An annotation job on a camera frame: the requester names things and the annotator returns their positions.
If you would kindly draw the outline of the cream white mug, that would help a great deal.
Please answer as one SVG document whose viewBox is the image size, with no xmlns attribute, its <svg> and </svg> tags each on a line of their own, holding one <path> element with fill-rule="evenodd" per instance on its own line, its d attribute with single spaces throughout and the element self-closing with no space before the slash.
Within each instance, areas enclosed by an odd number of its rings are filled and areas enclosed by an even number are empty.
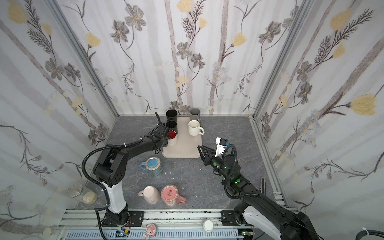
<svg viewBox="0 0 384 240">
<path fill-rule="evenodd" d="M 172 147 L 172 146 L 175 146 L 177 144 L 177 133 L 173 130 L 171 130 L 168 134 L 168 147 Z"/>
</svg>

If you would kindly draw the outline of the black and white mug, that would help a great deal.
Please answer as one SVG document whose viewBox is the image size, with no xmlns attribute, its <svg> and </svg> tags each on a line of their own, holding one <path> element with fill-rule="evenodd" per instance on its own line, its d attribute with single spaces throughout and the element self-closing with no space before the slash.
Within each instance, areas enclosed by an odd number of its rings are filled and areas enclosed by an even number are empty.
<svg viewBox="0 0 384 240">
<path fill-rule="evenodd" d="M 170 109 L 166 112 L 167 122 L 174 121 L 176 122 L 178 120 L 178 111 L 174 109 Z"/>
</svg>

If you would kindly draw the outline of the white ribbed mug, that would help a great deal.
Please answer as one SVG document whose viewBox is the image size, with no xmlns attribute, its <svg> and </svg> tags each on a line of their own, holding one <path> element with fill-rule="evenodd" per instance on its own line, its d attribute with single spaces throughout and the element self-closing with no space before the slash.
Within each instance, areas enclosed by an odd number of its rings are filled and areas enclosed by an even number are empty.
<svg viewBox="0 0 384 240">
<path fill-rule="evenodd" d="M 200 126 L 200 122 L 197 120 L 189 121 L 188 132 L 191 136 L 199 136 L 205 134 L 205 130 Z"/>
</svg>

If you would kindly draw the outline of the grey ceramic mug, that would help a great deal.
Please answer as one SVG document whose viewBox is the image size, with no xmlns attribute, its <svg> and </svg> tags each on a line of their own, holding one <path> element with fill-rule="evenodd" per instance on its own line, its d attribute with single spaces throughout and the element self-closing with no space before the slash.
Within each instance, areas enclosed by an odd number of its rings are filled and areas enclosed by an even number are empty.
<svg viewBox="0 0 384 240">
<path fill-rule="evenodd" d="M 198 121 L 199 123 L 201 122 L 201 111 L 198 108 L 193 108 L 190 111 L 190 120 L 193 121 Z"/>
</svg>

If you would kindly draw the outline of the dark pink mug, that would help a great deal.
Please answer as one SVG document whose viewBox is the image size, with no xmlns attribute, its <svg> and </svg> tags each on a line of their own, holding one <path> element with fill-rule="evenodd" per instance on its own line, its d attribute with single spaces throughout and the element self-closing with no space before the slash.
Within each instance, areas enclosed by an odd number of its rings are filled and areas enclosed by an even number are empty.
<svg viewBox="0 0 384 240">
<path fill-rule="evenodd" d="M 175 207 L 179 203 L 187 203 L 187 199 L 181 197 L 179 190 L 174 185 L 167 185 L 161 191 L 161 198 L 169 207 Z"/>
</svg>

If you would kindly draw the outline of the light pink mug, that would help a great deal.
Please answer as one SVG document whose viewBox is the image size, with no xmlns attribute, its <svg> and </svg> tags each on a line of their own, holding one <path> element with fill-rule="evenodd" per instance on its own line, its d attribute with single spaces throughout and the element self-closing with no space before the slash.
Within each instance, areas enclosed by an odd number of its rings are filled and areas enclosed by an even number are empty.
<svg viewBox="0 0 384 240">
<path fill-rule="evenodd" d="M 161 198 L 159 190 L 153 186 L 145 187 L 138 193 L 138 196 L 143 197 L 144 200 L 150 205 L 156 204 Z"/>
</svg>

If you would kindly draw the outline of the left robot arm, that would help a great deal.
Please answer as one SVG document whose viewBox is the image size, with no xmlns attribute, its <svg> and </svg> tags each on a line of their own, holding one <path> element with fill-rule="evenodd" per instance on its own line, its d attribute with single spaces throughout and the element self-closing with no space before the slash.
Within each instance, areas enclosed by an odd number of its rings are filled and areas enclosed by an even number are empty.
<svg viewBox="0 0 384 240">
<path fill-rule="evenodd" d="M 122 180 L 125 177 L 127 163 L 130 159 L 150 151 L 156 154 L 166 147 L 169 141 L 170 128 L 161 122 L 158 113 L 155 113 L 158 123 L 148 134 L 139 140 L 120 145 L 105 145 L 88 153 L 82 161 L 82 173 L 90 182 L 98 185 L 105 194 L 107 203 L 102 208 L 94 208 L 97 216 L 98 228 L 102 239 L 106 236 L 102 229 L 100 211 L 105 210 L 105 220 L 110 221 L 113 227 L 124 227 L 129 224 L 131 215 L 128 204 L 124 198 Z M 92 170 L 96 176 L 92 178 L 87 172 L 86 164 L 89 158 L 97 152 L 101 152 L 99 159 Z"/>
</svg>

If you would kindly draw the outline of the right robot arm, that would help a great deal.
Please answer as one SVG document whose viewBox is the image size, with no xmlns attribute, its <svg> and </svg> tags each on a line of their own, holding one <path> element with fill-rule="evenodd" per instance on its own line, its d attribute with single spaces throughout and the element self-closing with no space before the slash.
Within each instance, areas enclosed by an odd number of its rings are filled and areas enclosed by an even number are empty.
<svg viewBox="0 0 384 240">
<path fill-rule="evenodd" d="M 241 174 L 237 149 L 233 144 L 225 147 L 221 156 L 214 149 L 198 146 L 205 166 L 222 176 L 226 195 L 241 203 L 234 208 L 234 218 L 238 225 L 252 225 L 274 240 L 318 240 L 309 217 L 294 213 L 262 194 Z"/>
</svg>

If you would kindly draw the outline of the blue butterfly mug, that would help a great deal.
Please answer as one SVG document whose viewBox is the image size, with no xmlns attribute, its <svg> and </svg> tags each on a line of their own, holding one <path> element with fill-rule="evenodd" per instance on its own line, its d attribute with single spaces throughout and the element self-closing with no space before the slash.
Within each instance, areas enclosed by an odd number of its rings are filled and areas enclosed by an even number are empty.
<svg viewBox="0 0 384 240">
<path fill-rule="evenodd" d="M 163 173 L 163 166 L 161 165 L 161 160 L 157 157 L 151 157 L 145 162 L 141 163 L 141 168 L 144 171 L 147 171 L 150 176 L 158 178 Z"/>
</svg>

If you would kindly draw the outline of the beige rectangular tray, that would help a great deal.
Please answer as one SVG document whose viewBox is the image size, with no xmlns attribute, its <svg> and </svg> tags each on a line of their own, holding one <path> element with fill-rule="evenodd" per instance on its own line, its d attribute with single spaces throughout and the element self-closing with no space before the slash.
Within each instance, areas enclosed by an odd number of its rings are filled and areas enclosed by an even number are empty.
<svg viewBox="0 0 384 240">
<path fill-rule="evenodd" d="M 177 121 L 177 142 L 174 146 L 163 148 L 165 158 L 200 158 L 198 146 L 202 144 L 202 135 L 191 136 L 188 132 L 189 117 L 178 117 Z"/>
</svg>

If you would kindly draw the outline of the white round knob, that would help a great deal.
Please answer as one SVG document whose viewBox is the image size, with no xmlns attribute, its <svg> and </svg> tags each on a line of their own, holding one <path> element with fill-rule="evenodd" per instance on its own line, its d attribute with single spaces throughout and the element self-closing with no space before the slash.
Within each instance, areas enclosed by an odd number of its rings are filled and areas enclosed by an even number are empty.
<svg viewBox="0 0 384 240">
<path fill-rule="evenodd" d="M 214 227 L 215 225 L 211 220 L 207 219 L 203 222 L 203 231 L 207 234 L 211 233 L 214 230 Z"/>
</svg>

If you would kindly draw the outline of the pink toy figure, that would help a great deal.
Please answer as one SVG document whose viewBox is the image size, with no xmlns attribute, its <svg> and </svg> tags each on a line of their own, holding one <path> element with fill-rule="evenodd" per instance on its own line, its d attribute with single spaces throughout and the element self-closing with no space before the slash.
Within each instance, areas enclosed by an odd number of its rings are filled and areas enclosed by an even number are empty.
<svg viewBox="0 0 384 240">
<path fill-rule="evenodd" d="M 155 237 L 156 233 L 157 233 L 157 227 L 155 224 L 146 225 L 146 231 L 144 233 L 144 237 L 146 240 L 149 240 L 150 238 Z"/>
</svg>

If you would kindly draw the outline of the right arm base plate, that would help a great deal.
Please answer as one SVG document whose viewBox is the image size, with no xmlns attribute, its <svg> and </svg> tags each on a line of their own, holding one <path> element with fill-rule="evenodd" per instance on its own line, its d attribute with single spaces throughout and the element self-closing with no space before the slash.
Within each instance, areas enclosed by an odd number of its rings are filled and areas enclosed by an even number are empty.
<svg viewBox="0 0 384 240">
<path fill-rule="evenodd" d="M 239 226 L 239 213 L 234 210 L 222 210 L 219 221 L 224 227 Z"/>
</svg>

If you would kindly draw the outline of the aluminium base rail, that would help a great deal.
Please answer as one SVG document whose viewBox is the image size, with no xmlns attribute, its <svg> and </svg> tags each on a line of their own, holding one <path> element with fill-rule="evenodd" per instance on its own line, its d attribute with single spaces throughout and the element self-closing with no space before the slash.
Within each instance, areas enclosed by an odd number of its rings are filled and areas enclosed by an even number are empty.
<svg viewBox="0 0 384 240">
<path fill-rule="evenodd" d="M 200 210 L 133 210 L 144 211 L 141 227 L 102 227 L 108 240 L 143 240 L 146 225 L 155 224 L 153 240 L 274 240 L 252 225 L 224 227 L 219 221 L 221 209 Z M 213 221 L 214 230 L 203 231 L 205 220 Z M 102 240 L 97 216 L 91 210 L 65 211 L 54 240 Z"/>
</svg>

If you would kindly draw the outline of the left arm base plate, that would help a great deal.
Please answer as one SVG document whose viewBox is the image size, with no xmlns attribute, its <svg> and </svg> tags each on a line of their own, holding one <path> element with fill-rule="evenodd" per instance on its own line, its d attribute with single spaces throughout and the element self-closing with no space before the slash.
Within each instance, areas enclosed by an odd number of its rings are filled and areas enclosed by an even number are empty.
<svg viewBox="0 0 384 240">
<path fill-rule="evenodd" d="M 129 211 L 129 227 L 141 227 L 144 220 L 144 211 Z"/>
</svg>

